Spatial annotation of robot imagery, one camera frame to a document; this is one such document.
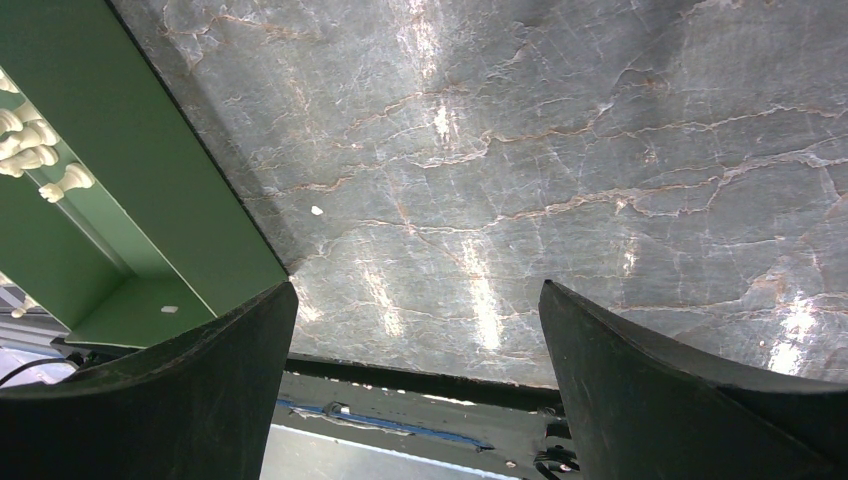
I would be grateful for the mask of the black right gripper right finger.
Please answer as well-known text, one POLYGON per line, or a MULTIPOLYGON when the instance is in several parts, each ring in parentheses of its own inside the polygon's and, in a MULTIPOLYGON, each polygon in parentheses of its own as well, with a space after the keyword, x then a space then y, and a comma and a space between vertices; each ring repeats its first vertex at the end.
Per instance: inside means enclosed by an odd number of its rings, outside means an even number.
POLYGON ((546 281, 546 346, 586 479, 843 479, 847 388, 737 363, 546 281))

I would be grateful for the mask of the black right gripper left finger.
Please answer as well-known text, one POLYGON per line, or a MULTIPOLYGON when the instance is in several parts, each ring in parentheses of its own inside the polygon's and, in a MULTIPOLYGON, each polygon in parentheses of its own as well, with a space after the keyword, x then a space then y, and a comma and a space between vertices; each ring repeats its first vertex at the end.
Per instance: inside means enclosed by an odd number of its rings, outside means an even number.
POLYGON ((52 384, 1 392, 5 479, 256 479, 298 297, 220 318, 52 384))

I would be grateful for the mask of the green plastic tray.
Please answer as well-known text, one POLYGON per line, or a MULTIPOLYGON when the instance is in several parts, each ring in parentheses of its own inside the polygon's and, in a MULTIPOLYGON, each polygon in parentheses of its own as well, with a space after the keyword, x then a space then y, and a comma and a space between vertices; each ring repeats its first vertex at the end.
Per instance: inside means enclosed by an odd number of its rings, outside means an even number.
POLYGON ((287 276, 104 1, 5 1, 1 67, 61 137, 60 159, 1 180, 1 269, 67 342, 143 349, 287 276), (79 162, 96 183, 49 203, 79 162))

